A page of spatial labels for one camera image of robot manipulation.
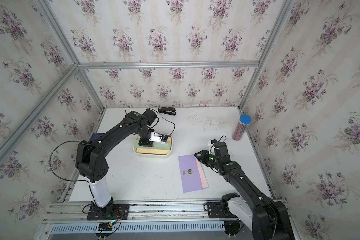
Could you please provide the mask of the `lilac purple envelope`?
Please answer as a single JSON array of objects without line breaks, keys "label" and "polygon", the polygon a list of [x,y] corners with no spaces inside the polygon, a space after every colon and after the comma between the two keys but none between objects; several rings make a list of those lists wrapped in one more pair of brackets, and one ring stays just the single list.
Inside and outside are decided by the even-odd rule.
[{"label": "lilac purple envelope", "polygon": [[183,193],[203,189],[197,159],[193,155],[179,156]]}]

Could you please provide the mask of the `light green envelope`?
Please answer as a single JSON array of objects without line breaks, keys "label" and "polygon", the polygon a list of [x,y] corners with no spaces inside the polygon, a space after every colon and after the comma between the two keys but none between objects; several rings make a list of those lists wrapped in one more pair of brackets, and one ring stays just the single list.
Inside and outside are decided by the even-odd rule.
[{"label": "light green envelope", "polygon": [[140,137],[138,137],[136,140],[132,140],[132,143],[136,149],[148,149],[148,150],[170,150],[170,145],[168,143],[158,143],[153,142],[153,145],[151,147],[145,147],[139,145]]}]

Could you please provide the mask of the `white rectangular storage tray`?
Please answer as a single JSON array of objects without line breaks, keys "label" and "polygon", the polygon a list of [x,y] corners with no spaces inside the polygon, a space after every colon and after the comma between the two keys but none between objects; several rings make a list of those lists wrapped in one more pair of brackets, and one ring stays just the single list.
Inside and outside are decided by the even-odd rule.
[{"label": "white rectangular storage tray", "polygon": [[152,147],[143,147],[139,145],[140,137],[133,140],[133,151],[140,157],[167,158],[172,152],[173,139],[169,137],[166,143],[154,142]]}]

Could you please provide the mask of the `beige envelope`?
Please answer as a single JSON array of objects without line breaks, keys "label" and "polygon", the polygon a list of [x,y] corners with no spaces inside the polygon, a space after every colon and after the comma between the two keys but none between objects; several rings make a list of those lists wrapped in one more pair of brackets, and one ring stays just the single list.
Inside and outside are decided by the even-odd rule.
[{"label": "beige envelope", "polygon": [[172,150],[172,138],[169,137],[168,141],[166,142],[170,145],[170,150],[169,151],[165,151],[165,150],[148,150],[148,149],[136,149],[134,147],[134,151],[137,154],[151,154],[151,155],[168,155],[171,150]]}]

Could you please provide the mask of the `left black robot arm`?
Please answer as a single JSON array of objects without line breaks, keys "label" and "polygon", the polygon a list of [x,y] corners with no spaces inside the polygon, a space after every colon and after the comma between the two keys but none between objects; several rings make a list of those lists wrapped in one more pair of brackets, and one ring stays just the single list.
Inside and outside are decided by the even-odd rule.
[{"label": "left black robot arm", "polygon": [[102,136],[78,144],[76,169],[88,182],[93,201],[98,208],[103,209],[113,202],[106,181],[109,170],[106,156],[125,138],[133,134],[139,135],[139,146],[153,146],[153,141],[150,140],[151,125],[157,118],[156,113],[150,109],[146,109],[143,114],[131,111]]}]

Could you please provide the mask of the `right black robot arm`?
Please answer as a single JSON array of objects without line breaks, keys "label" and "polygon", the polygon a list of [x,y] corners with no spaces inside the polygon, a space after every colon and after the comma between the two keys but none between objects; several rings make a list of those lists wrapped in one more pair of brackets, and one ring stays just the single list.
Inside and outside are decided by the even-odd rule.
[{"label": "right black robot arm", "polygon": [[195,158],[222,176],[236,193],[222,196],[220,206],[225,216],[235,216],[247,226],[255,240],[294,240],[287,207],[267,197],[246,176],[242,167],[231,160],[224,142],[212,140],[209,150],[194,154]]}]

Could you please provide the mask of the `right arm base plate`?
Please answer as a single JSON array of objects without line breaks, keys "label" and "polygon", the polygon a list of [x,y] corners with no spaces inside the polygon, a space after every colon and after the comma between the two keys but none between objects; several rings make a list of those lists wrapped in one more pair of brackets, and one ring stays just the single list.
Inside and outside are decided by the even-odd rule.
[{"label": "right arm base plate", "polygon": [[220,202],[205,202],[203,208],[207,212],[209,219],[238,218]]}]

